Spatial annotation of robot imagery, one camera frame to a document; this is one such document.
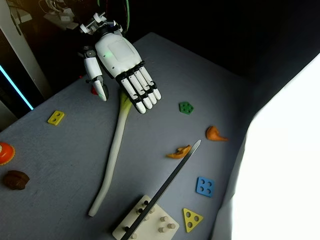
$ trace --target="green pentagon block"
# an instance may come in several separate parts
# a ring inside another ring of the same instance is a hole
[[[194,110],[194,107],[188,103],[187,101],[184,102],[180,102],[179,103],[179,108],[180,108],[180,112],[184,113],[184,114],[191,114],[192,111]]]

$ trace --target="blue square block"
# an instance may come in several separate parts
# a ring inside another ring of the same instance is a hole
[[[202,194],[211,198],[214,194],[214,190],[215,182],[213,180],[205,178],[203,176],[198,177],[195,189],[198,194]]]

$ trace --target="yellow triangle block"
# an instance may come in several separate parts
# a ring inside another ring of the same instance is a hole
[[[193,211],[190,211],[187,208],[183,209],[183,215],[184,215],[185,229],[187,233],[190,233],[204,219],[203,216]]]

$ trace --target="green wire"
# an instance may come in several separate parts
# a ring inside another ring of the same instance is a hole
[[[126,29],[125,29],[125,32],[127,32],[129,29],[129,24],[130,24],[129,0],[125,0],[125,3],[126,3]]]

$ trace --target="white leek stalk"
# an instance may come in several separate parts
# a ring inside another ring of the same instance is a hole
[[[88,213],[89,216],[91,217],[96,215],[102,201],[105,199],[105,196],[109,190],[112,176],[114,174],[114,169],[115,169],[120,145],[121,145],[122,136],[125,130],[126,120],[127,120],[131,106],[132,106],[132,103],[130,102],[129,98],[126,96],[126,94],[121,92],[118,122],[116,125],[113,141],[111,144],[110,154],[109,154],[108,162],[106,164],[105,175],[102,182],[102,186]]]

